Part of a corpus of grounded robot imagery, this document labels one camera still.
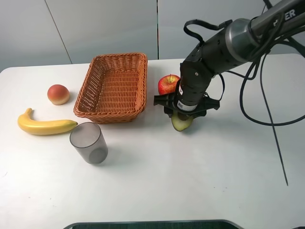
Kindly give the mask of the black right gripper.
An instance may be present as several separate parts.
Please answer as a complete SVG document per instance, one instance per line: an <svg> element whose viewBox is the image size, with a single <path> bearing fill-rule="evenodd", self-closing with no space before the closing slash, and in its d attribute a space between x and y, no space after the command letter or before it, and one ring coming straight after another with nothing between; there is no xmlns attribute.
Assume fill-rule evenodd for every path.
<svg viewBox="0 0 305 229"><path fill-rule="evenodd" d="M178 86L177 104L175 93L155 95L153 105L163 106L163 111L172 117L177 107L185 112L192 112L193 118L204 117L207 110L219 109L219 100L203 97L213 74L200 62L183 62L180 64L181 80Z"/></svg>

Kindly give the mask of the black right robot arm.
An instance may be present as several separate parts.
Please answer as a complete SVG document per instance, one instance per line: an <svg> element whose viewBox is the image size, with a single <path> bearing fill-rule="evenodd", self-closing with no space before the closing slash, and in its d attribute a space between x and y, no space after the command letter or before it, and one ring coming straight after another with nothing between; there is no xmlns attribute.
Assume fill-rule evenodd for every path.
<svg viewBox="0 0 305 229"><path fill-rule="evenodd" d="M163 106L169 117L178 112L197 118L209 109L218 110L220 101L206 93L212 78L244 63L257 62L275 42L304 27L303 0L282 0L252 20L228 20L219 25L187 21L184 32L199 42L180 64L181 78L175 91L154 96L153 104Z"/></svg>

